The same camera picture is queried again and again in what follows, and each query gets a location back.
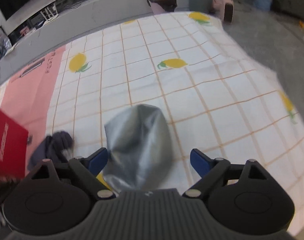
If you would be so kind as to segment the dark navy cloth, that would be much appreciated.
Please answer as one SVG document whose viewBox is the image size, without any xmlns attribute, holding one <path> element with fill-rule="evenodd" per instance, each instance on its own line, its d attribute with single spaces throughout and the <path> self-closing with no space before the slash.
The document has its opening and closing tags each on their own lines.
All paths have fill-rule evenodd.
<svg viewBox="0 0 304 240">
<path fill-rule="evenodd" d="M 74 140 L 68 132 L 59 131 L 47 135 L 32 153 L 27 169 L 31 171 L 40 161 L 51 159 L 53 163 L 67 163 L 71 158 Z"/>
</svg>

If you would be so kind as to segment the silver grey fabric pouch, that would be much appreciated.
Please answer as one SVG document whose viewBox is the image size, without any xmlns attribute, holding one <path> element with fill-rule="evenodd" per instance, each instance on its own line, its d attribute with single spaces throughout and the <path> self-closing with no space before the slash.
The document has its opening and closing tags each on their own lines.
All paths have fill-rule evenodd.
<svg viewBox="0 0 304 240">
<path fill-rule="evenodd" d="M 160 108 L 135 105 L 105 124 L 109 160 L 103 178 L 117 193 L 154 190 L 173 165 L 170 131 Z"/>
</svg>

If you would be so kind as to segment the lemon print checkered tablecloth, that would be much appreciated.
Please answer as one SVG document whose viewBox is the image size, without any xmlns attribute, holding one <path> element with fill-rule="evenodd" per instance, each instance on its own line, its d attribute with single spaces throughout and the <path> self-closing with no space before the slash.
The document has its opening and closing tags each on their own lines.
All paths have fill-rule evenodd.
<svg viewBox="0 0 304 240">
<path fill-rule="evenodd" d="M 304 227 L 304 122 L 274 72 L 250 58 L 219 20 L 175 12 L 116 24 L 66 45 L 45 136 L 67 131 L 74 157 L 107 147 L 105 124 L 139 104 L 161 109 L 173 165 L 160 187 L 199 180 L 198 148 L 235 164 L 257 160 L 295 205 L 289 232 Z"/>
</svg>

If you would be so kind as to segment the red lidded clear box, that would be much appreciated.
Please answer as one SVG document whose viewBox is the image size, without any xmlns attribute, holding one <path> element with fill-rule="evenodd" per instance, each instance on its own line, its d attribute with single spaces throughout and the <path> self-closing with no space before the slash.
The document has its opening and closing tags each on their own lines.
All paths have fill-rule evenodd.
<svg viewBox="0 0 304 240">
<path fill-rule="evenodd" d="M 0 110 L 0 177 L 25 177 L 27 141 L 27 129 Z"/>
</svg>

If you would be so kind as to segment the pink paper sheet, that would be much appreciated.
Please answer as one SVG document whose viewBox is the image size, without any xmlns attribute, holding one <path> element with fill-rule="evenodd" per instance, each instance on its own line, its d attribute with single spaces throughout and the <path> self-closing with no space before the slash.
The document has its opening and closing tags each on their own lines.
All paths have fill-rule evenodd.
<svg viewBox="0 0 304 240">
<path fill-rule="evenodd" d="M 65 47 L 42 59 L 40 66 L 31 64 L 15 74 L 6 84 L 0 110 L 27 129 L 26 172 L 29 159 L 46 133 L 49 110 Z"/>
</svg>

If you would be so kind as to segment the white wifi router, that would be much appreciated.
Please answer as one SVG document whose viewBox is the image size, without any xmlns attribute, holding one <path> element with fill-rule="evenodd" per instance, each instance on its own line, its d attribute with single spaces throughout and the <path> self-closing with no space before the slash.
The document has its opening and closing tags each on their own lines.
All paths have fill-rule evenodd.
<svg viewBox="0 0 304 240">
<path fill-rule="evenodd" d="M 57 6 L 55 3 L 53 3 L 47 7 L 44 7 L 44 9 L 40 10 L 40 14 L 45 19 L 44 25 L 47 25 L 47 24 L 53 22 L 59 16 Z"/>
</svg>

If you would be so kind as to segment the pink waste bin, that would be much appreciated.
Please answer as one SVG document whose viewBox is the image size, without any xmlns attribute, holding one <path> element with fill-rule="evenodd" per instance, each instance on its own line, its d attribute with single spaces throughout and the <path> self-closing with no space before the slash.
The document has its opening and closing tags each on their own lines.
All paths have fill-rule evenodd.
<svg viewBox="0 0 304 240">
<path fill-rule="evenodd" d="M 147 0 L 155 15 L 174 12 L 177 8 L 177 0 Z"/>
</svg>

